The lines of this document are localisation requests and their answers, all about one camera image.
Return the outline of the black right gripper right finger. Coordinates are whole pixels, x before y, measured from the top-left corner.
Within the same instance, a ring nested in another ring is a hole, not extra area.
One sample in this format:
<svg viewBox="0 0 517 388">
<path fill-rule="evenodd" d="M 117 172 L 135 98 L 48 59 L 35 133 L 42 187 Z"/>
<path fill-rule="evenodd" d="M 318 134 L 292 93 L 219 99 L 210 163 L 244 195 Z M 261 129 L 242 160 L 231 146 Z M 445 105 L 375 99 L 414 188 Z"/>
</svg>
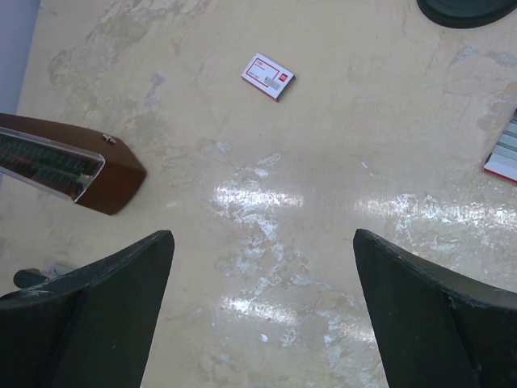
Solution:
<svg viewBox="0 0 517 388">
<path fill-rule="evenodd" d="M 369 230 L 355 263 L 391 387 L 514 387 L 516 295 Z"/>
</svg>

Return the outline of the grey stapler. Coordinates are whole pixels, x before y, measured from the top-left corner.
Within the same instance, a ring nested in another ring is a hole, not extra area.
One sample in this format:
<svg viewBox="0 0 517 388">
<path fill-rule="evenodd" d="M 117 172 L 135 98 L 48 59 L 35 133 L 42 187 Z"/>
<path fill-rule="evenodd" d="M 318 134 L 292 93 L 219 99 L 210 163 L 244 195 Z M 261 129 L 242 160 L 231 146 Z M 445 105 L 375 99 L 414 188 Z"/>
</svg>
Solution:
<svg viewBox="0 0 517 388">
<path fill-rule="evenodd" d="M 39 285 L 58 276 L 72 272 L 73 269 L 64 264 L 53 264 L 46 269 L 27 268 L 19 270 L 15 273 L 13 282 L 19 289 L 29 288 Z"/>
</svg>

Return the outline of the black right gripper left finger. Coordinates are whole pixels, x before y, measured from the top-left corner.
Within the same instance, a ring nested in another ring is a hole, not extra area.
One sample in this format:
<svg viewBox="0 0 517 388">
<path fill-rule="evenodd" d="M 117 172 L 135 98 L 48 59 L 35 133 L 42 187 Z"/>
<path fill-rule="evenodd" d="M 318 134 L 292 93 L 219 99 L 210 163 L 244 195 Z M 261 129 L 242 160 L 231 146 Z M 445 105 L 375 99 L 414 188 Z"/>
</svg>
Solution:
<svg viewBox="0 0 517 388">
<path fill-rule="evenodd" d="M 174 255 L 159 230 L 1 298 L 3 387 L 141 385 Z"/>
</svg>

